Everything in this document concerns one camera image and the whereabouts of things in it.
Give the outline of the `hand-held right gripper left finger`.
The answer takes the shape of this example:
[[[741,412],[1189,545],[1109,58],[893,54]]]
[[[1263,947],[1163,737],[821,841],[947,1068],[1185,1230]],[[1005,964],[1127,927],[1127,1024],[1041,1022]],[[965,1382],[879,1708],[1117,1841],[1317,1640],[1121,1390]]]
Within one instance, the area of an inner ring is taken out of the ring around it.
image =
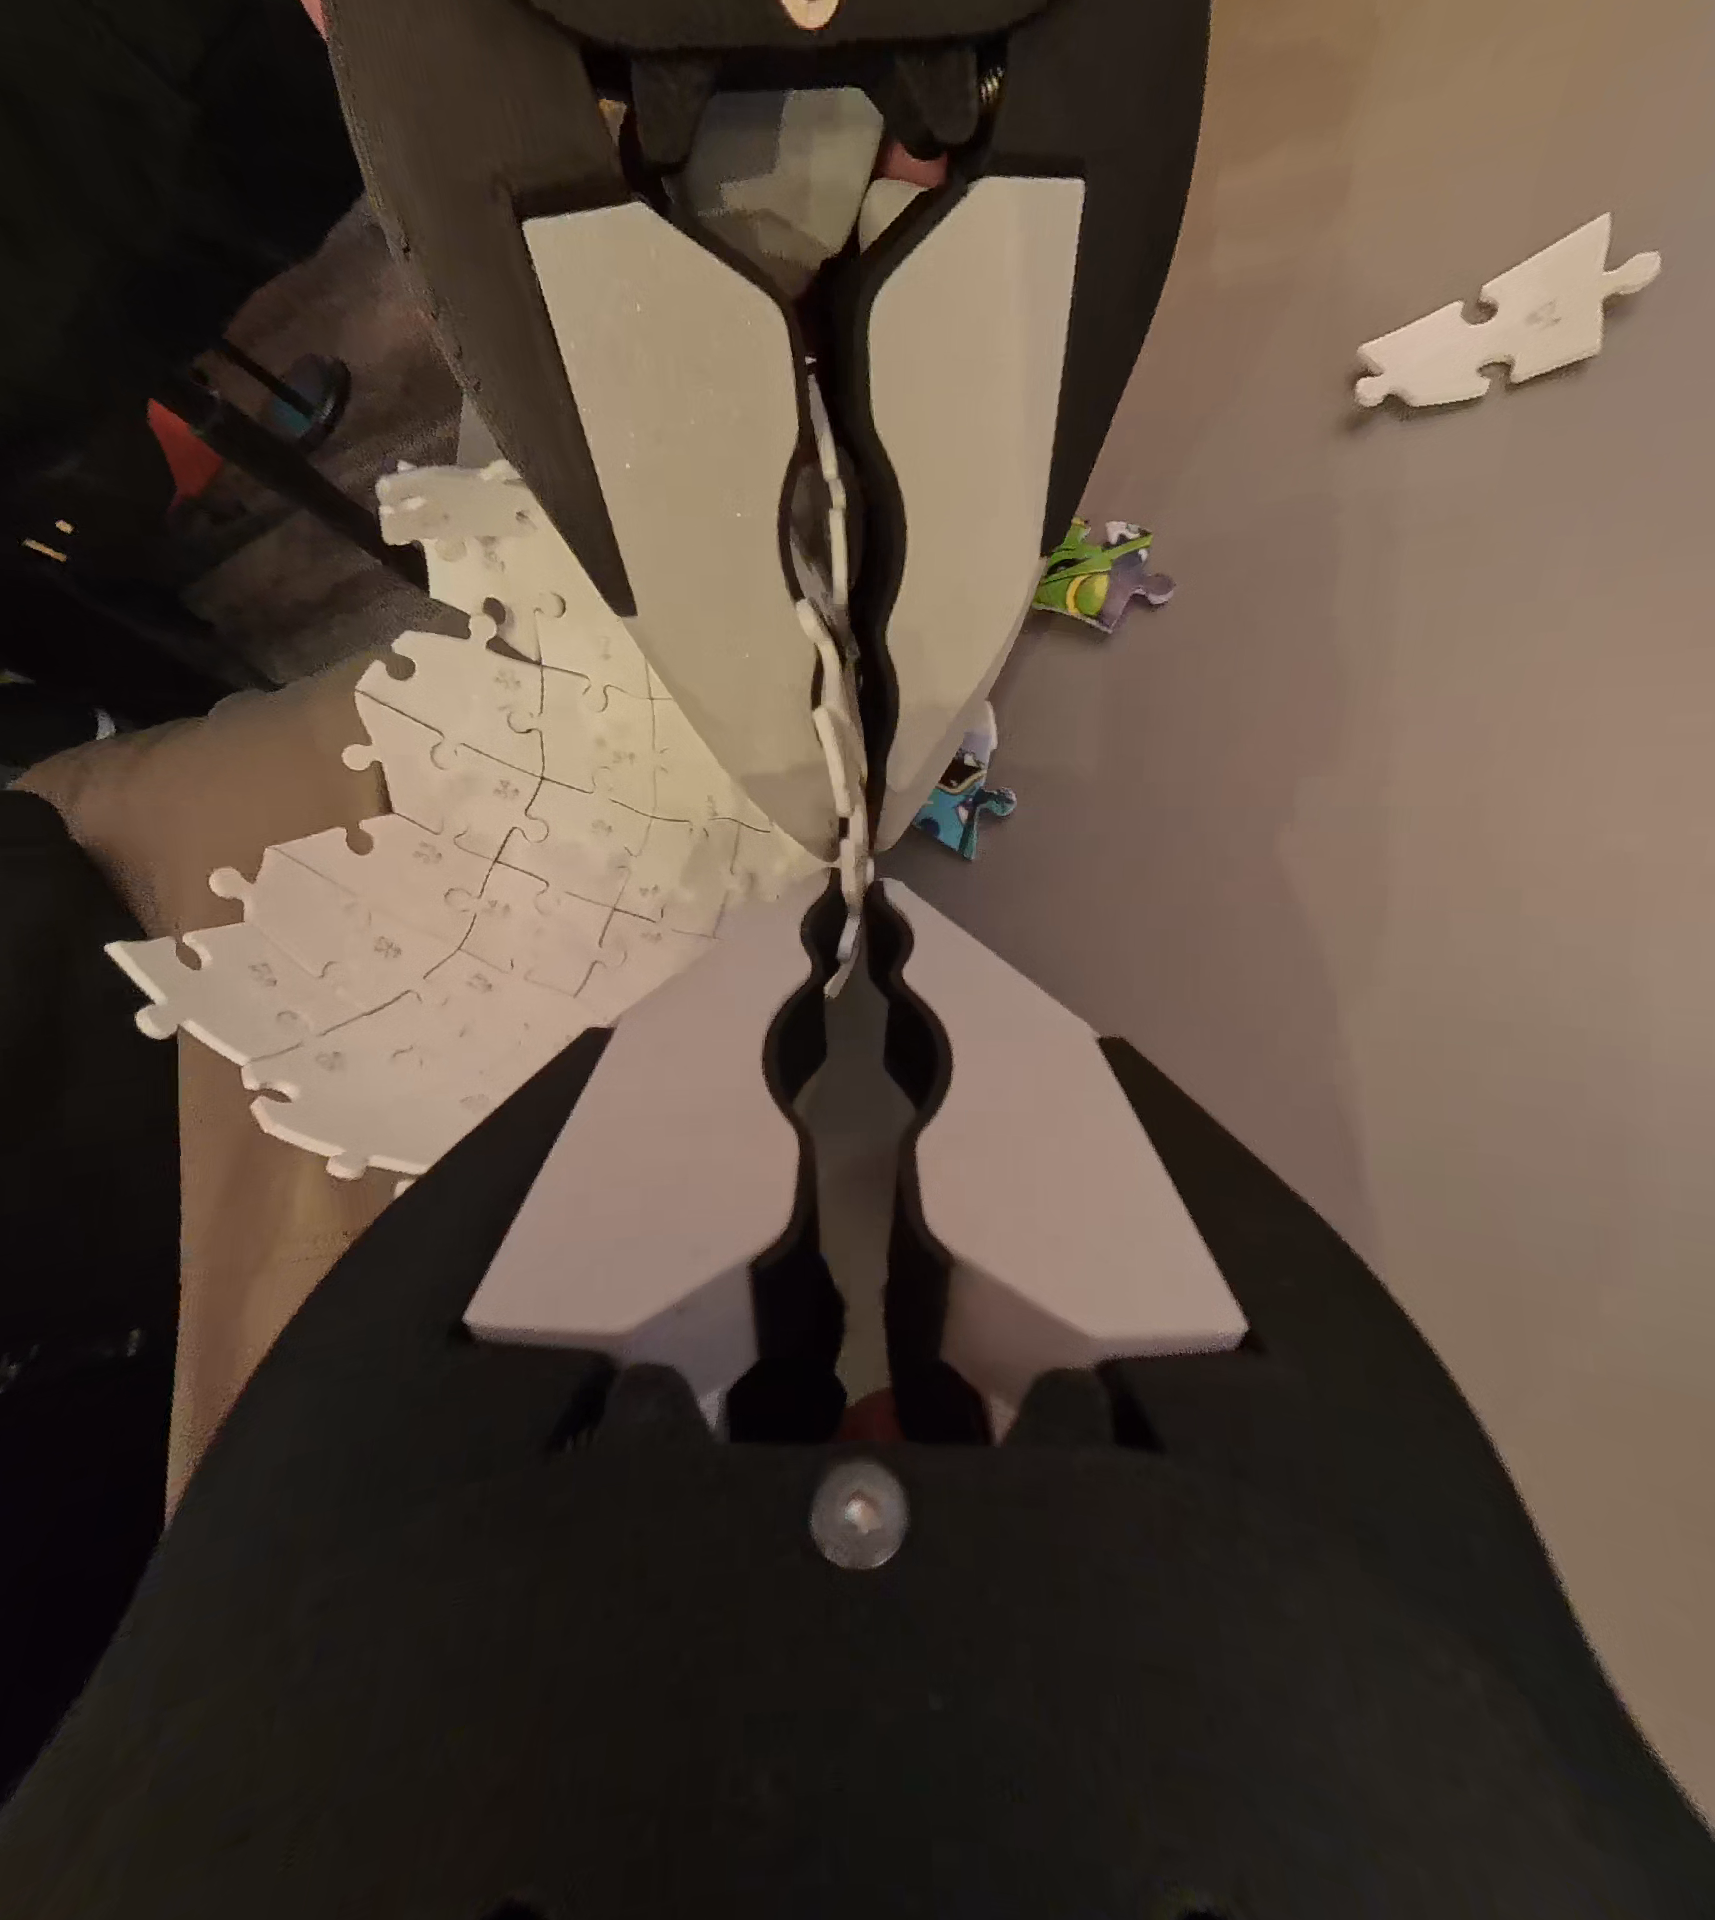
[[[677,1372],[737,1441],[823,1441],[845,1303],[797,1096],[825,1055],[835,880],[739,908],[607,1042],[465,1311],[479,1339]]]

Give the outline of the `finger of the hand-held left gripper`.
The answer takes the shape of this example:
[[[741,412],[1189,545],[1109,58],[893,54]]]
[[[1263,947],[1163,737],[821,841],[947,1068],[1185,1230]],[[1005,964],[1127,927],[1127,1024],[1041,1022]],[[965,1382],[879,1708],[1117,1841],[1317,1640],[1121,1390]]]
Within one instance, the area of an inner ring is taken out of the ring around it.
[[[631,638],[775,828],[867,868],[849,490],[795,314],[639,200],[539,214],[523,234]]]
[[[1071,176],[877,176],[825,422],[825,764],[839,861],[911,826],[1047,551],[1083,226]]]

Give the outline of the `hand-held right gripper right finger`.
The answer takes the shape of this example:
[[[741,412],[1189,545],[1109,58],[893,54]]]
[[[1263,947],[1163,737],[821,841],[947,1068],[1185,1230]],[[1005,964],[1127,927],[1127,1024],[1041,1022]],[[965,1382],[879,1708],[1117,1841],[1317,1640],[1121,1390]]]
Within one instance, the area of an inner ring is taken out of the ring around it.
[[[911,1105],[883,1287],[897,1427],[987,1443],[1047,1373],[1249,1332],[1095,1029],[895,880],[865,957]]]

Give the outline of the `colourful puzzle ball shell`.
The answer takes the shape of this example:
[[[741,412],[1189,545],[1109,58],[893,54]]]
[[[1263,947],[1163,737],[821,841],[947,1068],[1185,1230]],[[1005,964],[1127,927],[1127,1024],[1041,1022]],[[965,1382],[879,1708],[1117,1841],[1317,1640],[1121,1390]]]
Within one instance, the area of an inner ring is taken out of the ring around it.
[[[751,903],[869,881],[865,750],[823,619],[847,594],[845,488],[807,375],[827,579],[797,604],[835,858],[805,850],[699,739],[503,460],[402,464],[388,540],[455,591],[465,635],[400,633],[354,688],[342,753],[390,809],[210,874],[234,924],[120,940],[154,1040],[230,1060],[276,1139],[332,1176],[412,1179],[529,1073],[709,954]]]

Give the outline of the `green colourful puzzle piece pair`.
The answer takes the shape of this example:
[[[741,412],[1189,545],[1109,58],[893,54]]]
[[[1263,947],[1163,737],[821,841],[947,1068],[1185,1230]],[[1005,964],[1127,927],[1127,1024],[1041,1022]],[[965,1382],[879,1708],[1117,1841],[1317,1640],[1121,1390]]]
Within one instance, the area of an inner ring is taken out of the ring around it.
[[[1109,635],[1135,606],[1167,606],[1175,587],[1155,565],[1153,542],[1137,521],[1071,518],[1045,555],[1029,608]]]

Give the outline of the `blue red puzzle piece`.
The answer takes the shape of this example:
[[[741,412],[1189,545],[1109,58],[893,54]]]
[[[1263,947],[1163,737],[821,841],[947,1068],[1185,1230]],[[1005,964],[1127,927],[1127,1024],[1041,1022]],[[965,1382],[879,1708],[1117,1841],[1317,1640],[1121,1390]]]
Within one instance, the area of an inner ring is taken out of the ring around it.
[[[981,819],[1003,819],[1013,814],[1013,790],[991,782],[997,737],[995,711],[985,700],[965,726],[945,772],[913,819],[915,832],[965,861],[977,856]]]

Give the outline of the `white joined puzzle piece pair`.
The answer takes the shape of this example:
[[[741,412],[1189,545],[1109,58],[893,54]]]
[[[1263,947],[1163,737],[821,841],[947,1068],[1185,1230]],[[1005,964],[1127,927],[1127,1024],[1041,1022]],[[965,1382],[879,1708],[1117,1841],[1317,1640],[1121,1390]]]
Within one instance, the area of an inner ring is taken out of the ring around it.
[[[1659,252],[1611,264],[1605,212],[1517,261],[1479,292],[1483,314],[1453,302],[1359,344],[1351,397],[1361,409],[1389,401],[1409,409],[1451,407],[1577,366],[1603,346],[1605,309],[1637,295],[1661,274]]]

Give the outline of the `black chair base with casters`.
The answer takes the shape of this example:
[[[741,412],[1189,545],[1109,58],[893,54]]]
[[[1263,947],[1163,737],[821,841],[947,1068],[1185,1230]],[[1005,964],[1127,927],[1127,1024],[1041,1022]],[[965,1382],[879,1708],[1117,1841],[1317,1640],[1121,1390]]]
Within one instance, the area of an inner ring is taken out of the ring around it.
[[[336,358],[276,373],[230,339],[126,381],[6,468],[16,551],[206,701],[282,683],[312,662],[304,633],[332,595],[428,604],[428,565],[382,536],[374,480],[350,488],[324,460],[350,392]],[[174,501],[150,399],[226,461],[190,501]]]

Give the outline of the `person's dark clothing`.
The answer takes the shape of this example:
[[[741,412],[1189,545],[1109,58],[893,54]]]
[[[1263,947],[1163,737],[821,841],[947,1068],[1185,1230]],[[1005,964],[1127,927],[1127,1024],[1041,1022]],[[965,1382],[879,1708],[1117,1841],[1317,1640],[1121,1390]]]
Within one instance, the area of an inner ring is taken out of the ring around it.
[[[178,1068],[104,951],[136,930],[54,803],[0,790],[0,1804],[164,1523]]]

